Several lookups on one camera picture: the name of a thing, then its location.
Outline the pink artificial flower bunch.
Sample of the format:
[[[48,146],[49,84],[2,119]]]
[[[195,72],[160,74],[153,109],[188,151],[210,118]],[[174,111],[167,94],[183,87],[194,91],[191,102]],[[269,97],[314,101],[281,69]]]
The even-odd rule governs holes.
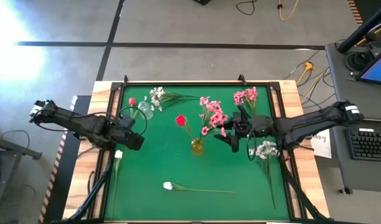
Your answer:
[[[258,97],[257,87],[247,88],[244,91],[237,91],[233,95],[234,104],[247,109],[250,115],[256,113],[256,100]]]
[[[228,120],[228,116],[223,112],[220,101],[210,101],[210,97],[200,97],[200,106],[203,113],[200,114],[202,127],[200,131],[200,140],[212,134],[214,131],[220,131],[220,135],[227,136],[225,128],[222,126]]]

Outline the black hazard-striped platform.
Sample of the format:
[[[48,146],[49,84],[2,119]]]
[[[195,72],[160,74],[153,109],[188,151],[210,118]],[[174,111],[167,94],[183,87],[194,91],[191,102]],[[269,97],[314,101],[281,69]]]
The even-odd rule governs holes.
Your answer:
[[[80,144],[73,132],[62,133],[37,224],[65,220],[77,211],[78,207],[68,202]]]

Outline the black frame strut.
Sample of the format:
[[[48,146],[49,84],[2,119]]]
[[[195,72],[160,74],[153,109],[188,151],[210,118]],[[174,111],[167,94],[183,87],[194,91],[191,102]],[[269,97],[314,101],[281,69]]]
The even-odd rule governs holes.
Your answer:
[[[67,219],[68,222],[77,222],[80,221],[85,215],[88,209],[91,207],[92,203],[95,201],[96,196],[98,192],[100,191],[101,187],[106,183],[108,178],[111,176],[111,171],[113,168],[113,158],[114,158],[114,150],[110,149],[107,160],[107,165],[105,167],[105,170],[102,172],[102,175],[96,180],[96,182],[93,184],[93,188],[88,193],[85,201],[79,206],[77,211]]]
[[[283,152],[281,152],[279,155],[279,161],[285,181],[290,184],[290,186],[292,186],[295,194],[297,195],[299,206],[301,206],[301,216],[303,217],[303,220],[329,220],[312,204],[307,195],[303,192],[301,185],[297,181],[298,178],[294,178],[292,173],[288,170],[286,165],[288,159],[283,155]]]

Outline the white paper sheet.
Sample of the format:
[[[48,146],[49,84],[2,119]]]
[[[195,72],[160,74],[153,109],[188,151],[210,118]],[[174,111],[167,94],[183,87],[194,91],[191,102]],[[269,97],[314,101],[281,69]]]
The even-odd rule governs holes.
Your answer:
[[[311,146],[314,149],[314,155],[331,159],[331,139],[329,129],[325,129],[311,138]]]

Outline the black keyboard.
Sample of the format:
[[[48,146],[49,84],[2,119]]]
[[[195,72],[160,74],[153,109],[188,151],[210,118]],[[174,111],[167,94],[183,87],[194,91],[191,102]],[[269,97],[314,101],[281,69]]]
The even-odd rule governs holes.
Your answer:
[[[374,131],[360,132],[358,128],[345,130],[351,159],[381,162],[381,129]]]

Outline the grey side desk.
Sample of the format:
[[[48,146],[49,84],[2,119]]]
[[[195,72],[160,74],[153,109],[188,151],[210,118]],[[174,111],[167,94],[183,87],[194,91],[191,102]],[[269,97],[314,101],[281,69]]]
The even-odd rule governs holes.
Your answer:
[[[365,116],[360,128],[381,129],[381,86],[354,80],[345,66],[346,56],[338,52],[336,44],[325,46],[336,100],[349,100]],[[337,158],[345,189],[381,192],[381,162],[353,160],[346,138],[347,128],[331,129],[332,145]]]

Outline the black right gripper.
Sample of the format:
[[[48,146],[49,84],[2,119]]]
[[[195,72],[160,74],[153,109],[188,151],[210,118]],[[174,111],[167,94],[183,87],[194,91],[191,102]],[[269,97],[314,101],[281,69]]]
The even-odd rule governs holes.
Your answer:
[[[214,138],[228,144],[231,147],[232,152],[239,151],[239,137],[245,138],[249,135],[252,129],[252,123],[250,122],[251,116],[246,111],[245,107],[238,105],[240,113],[234,113],[232,117],[224,122],[224,129],[233,129],[235,135],[228,134],[226,136],[216,134]]]

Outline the laptop with blue screen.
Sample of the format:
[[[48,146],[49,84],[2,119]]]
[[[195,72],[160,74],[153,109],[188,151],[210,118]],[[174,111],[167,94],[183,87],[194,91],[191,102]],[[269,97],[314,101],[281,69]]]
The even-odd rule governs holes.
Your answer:
[[[356,76],[357,81],[381,85],[381,53]]]

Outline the grey metal stand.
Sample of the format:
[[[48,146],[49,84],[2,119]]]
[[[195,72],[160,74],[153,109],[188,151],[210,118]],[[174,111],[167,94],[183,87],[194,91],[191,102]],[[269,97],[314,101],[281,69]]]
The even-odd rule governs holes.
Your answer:
[[[5,134],[24,133],[27,137],[27,145],[21,146],[3,138]],[[13,130],[0,134],[0,206],[5,203],[4,197],[7,185],[16,173],[22,156],[40,159],[42,153],[29,148],[30,137],[25,130]]]

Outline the white artificial tulip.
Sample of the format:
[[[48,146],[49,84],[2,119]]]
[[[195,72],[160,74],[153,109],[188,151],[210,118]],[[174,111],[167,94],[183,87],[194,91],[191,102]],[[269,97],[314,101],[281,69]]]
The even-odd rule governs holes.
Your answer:
[[[115,209],[115,195],[116,195],[116,186],[117,186],[117,179],[118,179],[118,173],[119,173],[119,169],[120,169],[120,162],[123,158],[123,151],[121,150],[116,150],[115,152],[115,161],[114,161],[114,164],[113,164],[113,168],[114,168],[114,186],[113,186],[113,201],[112,201],[112,210],[111,210],[111,217],[113,217],[113,214],[114,214],[114,209]]]
[[[176,190],[176,191],[190,191],[190,192],[214,192],[214,193],[230,193],[234,194],[233,191],[227,191],[227,190],[201,190],[201,189],[190,189],[188,187],[175,184],[173,182],[164,182],[163,188],[166,190]]]

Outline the red artificial tulip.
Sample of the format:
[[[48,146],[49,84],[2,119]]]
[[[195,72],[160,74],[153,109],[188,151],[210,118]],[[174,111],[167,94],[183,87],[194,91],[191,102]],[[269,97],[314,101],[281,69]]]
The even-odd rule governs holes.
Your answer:
[[[189,123],[187,121],[187,118],[184,116],[184,115],[179,115],[177,118],[176,118],[176,124],[181,127],[182,129],[184,129],[188,135],[190,135],[193,139],[196,138],[195,134],[193,133],[193,131],[191,130],[191,127],[189,126]]]
[[[136,108],[136,99],[135,98],[129,98],[129,107],[130,107],[130,116],[135,119],[138,115],[138,109]]]

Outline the white artificial flower bunch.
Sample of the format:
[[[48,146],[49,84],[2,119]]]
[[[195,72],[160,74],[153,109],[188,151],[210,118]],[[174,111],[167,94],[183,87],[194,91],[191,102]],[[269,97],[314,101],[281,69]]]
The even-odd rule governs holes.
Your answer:
[[[270,195],[273,207],[276,208],[275,204],[275,198],[273,195],[273,187],[272,187],[272,178],[271,178],[271,160],[276,158],[276,155],[278,153],[278,150],[276,148],[276,143],[271,141],[263,141],[262,144],[260,144],[256,148],[249,148],[247,151],[247,156],[250,161],[255,160],[257,164],[262,169],[266,180],[268,182],[269,188],[270,188]]]
[[[160,112],[164,108],[174,105],[182,100],[194,100],[199,99],[199,96],[184,95],[180,93],[174,93],[166,91],[162,86],[154,87],[149,91],[151,104],[153,108],[157,108]]]

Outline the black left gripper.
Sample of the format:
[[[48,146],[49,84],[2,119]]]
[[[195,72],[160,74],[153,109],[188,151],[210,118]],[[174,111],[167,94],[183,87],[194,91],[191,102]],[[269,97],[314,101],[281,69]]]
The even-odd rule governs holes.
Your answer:
[[[144,137],[132,131],[123,131],[121,129],[108,130],[106,133],[106,145],[114,144],[125,145],[128,149],[138,151],[143,145]]]

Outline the yellow ribbed glass vase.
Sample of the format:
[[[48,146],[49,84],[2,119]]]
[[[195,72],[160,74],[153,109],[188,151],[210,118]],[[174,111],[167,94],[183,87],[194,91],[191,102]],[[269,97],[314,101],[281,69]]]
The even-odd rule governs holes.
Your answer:
[[[193,139],[191,142],[192,153],[196,156],[200,156],[204,153],[204,142],[201,139]]]

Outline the clear ribbed glass vase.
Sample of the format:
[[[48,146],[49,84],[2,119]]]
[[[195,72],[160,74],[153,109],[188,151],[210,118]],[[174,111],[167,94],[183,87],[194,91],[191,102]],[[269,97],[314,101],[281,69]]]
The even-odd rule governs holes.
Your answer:
[[[140,101],[138,103],[138,109],[144,113],[147,120],[150,120],[153,117],[152,107],[148,102]]]

